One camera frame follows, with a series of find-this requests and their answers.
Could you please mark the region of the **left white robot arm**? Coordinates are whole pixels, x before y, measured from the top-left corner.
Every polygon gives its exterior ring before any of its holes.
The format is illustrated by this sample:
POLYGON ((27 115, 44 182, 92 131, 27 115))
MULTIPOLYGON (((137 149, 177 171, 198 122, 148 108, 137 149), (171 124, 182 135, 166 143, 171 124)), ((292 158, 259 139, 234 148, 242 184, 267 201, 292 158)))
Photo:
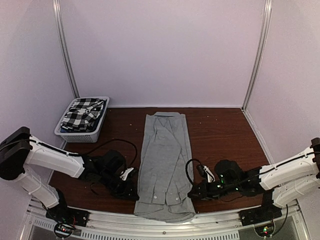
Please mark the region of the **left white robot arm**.
POLYGON ((32 165, 61 172, 82 181, 100 183, 120 199, 139 199, 132 181, 135 168, 128 167, 125 157, 116 150, 102 156, 65 151, 31 135, 28 127, 20 127, 0 144, 0 177, 15 181, 37 198, 61 222, 72 218, 64 194, 47 183, 31 168, 32 165))

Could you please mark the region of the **grey long sleeve shirt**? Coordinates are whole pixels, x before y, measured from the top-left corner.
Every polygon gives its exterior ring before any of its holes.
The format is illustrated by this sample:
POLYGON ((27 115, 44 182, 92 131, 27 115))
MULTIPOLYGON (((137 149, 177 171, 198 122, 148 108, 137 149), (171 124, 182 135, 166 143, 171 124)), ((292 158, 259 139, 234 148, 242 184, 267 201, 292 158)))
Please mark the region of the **grey long sleeve shirt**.
POLYGON ((186 116, 178 112, 147 115, 134 214, 166 223, 183 223, 196 214, 188 193, 193 180, 192 149, 186 116))

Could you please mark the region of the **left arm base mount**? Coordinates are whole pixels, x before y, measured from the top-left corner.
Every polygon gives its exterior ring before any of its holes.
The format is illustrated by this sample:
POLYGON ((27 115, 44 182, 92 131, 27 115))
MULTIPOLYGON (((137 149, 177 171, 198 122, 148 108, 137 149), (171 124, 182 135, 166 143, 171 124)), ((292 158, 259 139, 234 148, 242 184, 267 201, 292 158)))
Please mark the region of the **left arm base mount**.
POLYGON ((47 209, 45 216, 55 221, 53 233, 58 239, 69 238, 73 234, 80 233, 79 227, 86 227, 90 213, 68 207, 66 211, 57 212, 47 209))

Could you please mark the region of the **white plastic basket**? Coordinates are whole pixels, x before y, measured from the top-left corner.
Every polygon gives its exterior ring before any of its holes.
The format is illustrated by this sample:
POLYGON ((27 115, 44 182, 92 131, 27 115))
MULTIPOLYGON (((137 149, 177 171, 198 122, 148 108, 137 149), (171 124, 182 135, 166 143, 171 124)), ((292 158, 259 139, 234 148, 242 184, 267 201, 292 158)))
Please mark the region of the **white plastic basket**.
POLYGON ((56 125, 56 127, 54 129, 54 133, 57 136, 60 136, 61 138, 63 138, 68 143, 95 143, 95 142, 97 142, 98 138, 99 138, 100 131, 101 131, 102 123, 104 122, 106 114, 107 114, 109 102, 110 102, 110 98, 108 96, 80 97, 80 98, 76 98, 76 99, 72 100, 71 103, 69 104, 69 106, 67 107, 67 109, 64 111, 62 117, 58 121, 58 124, 56 125), (100 118, 100 120, 97 124, 96 130, 92 131, 92 132, 60 132, 60 130, 61 130, 60 122, 61 122, 63 116, 65 115, 65 113, 67 112, 67 110, 69 109, 69 107, 71 106, 71 104, 75 100, 84 99, 84 98, 99 98, 99 99, 106 100, 106 105, 105 105, 104 111, 102 113, 102 117, 100 118))

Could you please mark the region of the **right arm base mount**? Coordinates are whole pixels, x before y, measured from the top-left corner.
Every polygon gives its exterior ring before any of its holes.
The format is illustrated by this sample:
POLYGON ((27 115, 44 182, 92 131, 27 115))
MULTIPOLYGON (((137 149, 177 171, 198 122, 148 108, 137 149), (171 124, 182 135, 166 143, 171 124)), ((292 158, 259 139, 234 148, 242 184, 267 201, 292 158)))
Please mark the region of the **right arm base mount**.
POLYGON ((281 216, 282 209, 278 207, 260 206, 239 212, 242 226, 253 225, 255 233, 261 238, 270 238, 276 233, 274 220, 281 216))

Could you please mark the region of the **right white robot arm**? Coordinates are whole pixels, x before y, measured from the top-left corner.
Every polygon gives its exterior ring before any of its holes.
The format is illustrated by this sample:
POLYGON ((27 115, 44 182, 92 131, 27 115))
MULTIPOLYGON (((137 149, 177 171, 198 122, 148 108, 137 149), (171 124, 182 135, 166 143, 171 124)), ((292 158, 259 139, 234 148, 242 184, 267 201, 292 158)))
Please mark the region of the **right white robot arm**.
POLYGON ((320 139, 312 139, 305 150, 275 164, 244 171, 236 161, 223 159, 214 172, 201 163, 197 170, 203 180, 192 184, 188 197, 218 200, 235 192, 245 197, 263 195, 256 216, 266 221, 276 210, 320 186, 320 139))

